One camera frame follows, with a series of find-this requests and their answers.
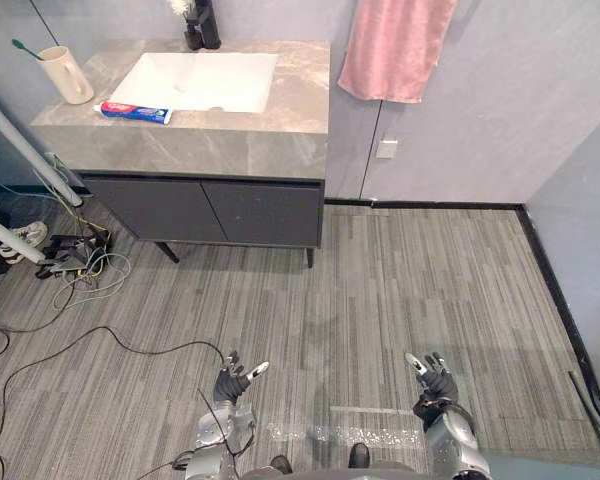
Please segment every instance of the cup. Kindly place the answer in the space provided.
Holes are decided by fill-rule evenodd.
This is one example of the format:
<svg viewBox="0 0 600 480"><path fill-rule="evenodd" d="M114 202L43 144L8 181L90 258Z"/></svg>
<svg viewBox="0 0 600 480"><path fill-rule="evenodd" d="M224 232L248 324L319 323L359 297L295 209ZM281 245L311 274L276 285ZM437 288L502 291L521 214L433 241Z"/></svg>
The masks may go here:
<svg viewBox="0 0 600 480"><path fill-rule="evenodd" d="M73 105L93 98L93 88L67 47L51 47L38 53L36 60L64 99Z"/></svg>

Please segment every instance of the dark gray cabinet door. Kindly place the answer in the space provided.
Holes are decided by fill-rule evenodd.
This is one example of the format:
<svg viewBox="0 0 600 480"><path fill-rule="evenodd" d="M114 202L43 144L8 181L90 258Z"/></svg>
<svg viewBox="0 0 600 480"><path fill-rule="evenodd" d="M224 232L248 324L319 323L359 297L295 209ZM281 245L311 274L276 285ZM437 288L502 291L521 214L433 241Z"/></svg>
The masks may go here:
<svg viewBox="0 0 600 480"><path fill-rule="evenodd" d="M317 247L322 219L318 187L202 182L230 242Z"/></svg>
<svg viewBox="0 0 600 480"><path fill-rule="evenodd" d="M197 181L89 176L82 180L140 239L227 241Z"/></svg>

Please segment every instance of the white pole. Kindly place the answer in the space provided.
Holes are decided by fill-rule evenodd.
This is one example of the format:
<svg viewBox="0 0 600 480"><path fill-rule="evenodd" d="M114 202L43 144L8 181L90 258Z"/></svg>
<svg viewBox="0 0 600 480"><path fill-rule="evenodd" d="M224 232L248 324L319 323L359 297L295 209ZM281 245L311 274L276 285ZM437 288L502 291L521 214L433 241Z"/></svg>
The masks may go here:
<svg viewBox="0 0 600 480"><path fill-rule="evenodd" d="M45 259L44 255L42 254L42 252L40 250L36 250L31 245L26 243L24 240L17 237L16 235L14 235L11 230L3 227L1 224L0 224L0 241L9 245L15 251L17 251L18 253L21 253L22 255L27 257L29 260L31 260L33 263L40 263Z"/></svg>
<svg viewBox="0 0 600 480"><path fill-rule="evenodd" d="M25 159L29 161L33 168L47 179L53 187L62 195L71 205L78 207L82 205L82 199L69 187L62 177L58 175L35 148L27 141L18 129L9 121L0 111L0 132L16 147Z"/></svg>

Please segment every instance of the toothpaste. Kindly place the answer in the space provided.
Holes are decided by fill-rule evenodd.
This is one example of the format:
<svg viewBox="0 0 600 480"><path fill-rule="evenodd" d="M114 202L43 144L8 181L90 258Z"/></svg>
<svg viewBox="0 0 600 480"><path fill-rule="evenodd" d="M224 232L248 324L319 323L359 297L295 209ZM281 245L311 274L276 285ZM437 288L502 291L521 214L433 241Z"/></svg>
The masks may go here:
<svg viewBox="0 0 600 480"><path fill-rule="evenodd" d="M173 110L170 108L137 107L135 105L114 102L102 102L100 105L94 105L93 109L96 112L102 113L105 117L124 117L133 120L162 123L164 125L169 123L171 114L173 113Z"/></svg>

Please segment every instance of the towel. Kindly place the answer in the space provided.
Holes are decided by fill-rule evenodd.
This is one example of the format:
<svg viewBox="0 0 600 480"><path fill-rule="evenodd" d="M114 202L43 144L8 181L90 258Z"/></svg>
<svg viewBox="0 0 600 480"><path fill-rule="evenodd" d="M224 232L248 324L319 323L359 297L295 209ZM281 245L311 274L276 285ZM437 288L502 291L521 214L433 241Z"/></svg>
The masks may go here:
<svg viewBox="0 0 600 480"><path fill-rule="evenodd" d="M338 85L363 100L420 103L457 0L359 0Z"/></svg>

